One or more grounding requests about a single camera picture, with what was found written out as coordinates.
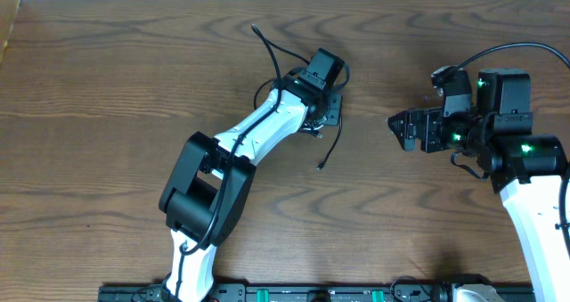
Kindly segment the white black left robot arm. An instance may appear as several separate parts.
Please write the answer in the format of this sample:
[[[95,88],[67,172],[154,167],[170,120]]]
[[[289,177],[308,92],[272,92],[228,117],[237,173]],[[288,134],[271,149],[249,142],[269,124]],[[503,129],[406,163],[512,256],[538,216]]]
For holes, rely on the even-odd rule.
[[[343,85],[350,72],[320,48],[305,66],[269,80],[270,91],[239,124],[213,137],[197,132],[184,144],[159,199],[173,239],[165,280],[167,301],[201,301],[214,284],[217,248],[238,223],[259,162],[295,133],[339,127]]]

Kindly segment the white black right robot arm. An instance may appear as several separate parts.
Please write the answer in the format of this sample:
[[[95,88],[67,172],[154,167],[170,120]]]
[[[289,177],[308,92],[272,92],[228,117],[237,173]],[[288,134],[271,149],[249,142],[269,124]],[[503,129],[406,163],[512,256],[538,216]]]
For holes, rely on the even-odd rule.
[[[460,69],[437,91],[440,107],[403,110],[387,124],[404,151],[450,151],[490,181],[516,228],[538,301],[569,299],[569,161],[554,135],[533,133],[531,78],[521,69],[482,69],[477,88]]]

